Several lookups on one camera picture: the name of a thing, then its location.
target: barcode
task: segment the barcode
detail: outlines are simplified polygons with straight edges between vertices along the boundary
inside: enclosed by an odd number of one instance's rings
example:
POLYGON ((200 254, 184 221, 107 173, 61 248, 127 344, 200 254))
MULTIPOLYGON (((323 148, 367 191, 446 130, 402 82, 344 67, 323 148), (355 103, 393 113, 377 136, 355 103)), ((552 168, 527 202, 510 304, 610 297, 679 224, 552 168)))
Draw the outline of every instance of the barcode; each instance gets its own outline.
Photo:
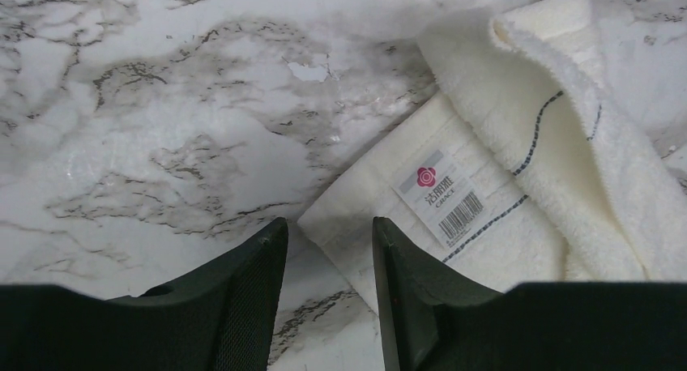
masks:
POLYGON ((448 236, 449 241, 456 237, 461 237, 467 231, 467 225, 470 224, 482 211, 484 207, 471 191, 467 197, 461 201, 449 215, 439 223, 439 227, 448 236))

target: terry cloth towel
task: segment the terry cloth towel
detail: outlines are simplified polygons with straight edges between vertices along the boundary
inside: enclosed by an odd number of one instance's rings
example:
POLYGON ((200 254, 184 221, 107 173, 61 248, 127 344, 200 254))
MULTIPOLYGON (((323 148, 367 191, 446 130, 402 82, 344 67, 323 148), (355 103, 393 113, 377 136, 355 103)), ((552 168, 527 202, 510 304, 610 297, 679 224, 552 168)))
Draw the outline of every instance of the terry cloth towel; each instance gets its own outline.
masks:
POLYGON ((523 281, 561 280, 564 276, 562 235, 494 160, 442 93, 364 154, 298 220, 305 235, 376 313, 374 216, 392 219, 429 254, 498 291, 523 281), (437 149, 472 180, 484 207, 484 220, 450 249, 440 244, 394 191, 398 179, 409 175, 415 181, 415 170, 437 149))
POLYGON ((571 56, 485 10, 448 15, 418 42, 458 114, 592 278, 687 279, 687 199, 571 56))

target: white label tag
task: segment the white label tag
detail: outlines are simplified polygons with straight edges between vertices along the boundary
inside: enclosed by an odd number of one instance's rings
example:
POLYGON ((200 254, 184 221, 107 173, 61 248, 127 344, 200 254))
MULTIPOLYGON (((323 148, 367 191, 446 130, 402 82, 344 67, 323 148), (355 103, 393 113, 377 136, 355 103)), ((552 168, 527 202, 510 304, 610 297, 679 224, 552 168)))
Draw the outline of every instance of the white label tag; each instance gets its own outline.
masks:
POLYGON ((470 178, 439 150, 402 173, 393 187, 448 249, 471 234, 486 214, 484 200, 470 178))

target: marble countertop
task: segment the marble countertop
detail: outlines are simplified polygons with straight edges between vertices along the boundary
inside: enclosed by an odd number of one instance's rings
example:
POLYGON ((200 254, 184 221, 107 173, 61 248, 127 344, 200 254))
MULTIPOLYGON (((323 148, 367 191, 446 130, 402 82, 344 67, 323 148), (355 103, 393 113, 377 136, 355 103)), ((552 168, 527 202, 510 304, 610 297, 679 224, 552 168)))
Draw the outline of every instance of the marble countertop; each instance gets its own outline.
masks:
MULTIPOLYGON (((139 295, 298 216, 436 90, 412 38, 535 0, 0 0, 0 279, 139 295)), ((619 102, 687 141, 687 0, 595 0, 619 102)), ((292 227, 272 370, 381 370, 292 227)))

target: red flower logo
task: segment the red flower logo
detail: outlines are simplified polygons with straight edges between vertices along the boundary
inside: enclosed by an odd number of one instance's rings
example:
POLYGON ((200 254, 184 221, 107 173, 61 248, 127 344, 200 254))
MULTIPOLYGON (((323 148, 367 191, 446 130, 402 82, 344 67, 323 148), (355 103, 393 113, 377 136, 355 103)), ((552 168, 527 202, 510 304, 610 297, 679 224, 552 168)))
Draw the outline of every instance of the red flower logo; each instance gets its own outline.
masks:
POLYGON ((432 187, 437 183, 437 178, 434 177, 435 175, 437 175, 437 172, 434 168, 420 167, 417 169, 417 184, 422 187, 432 187))

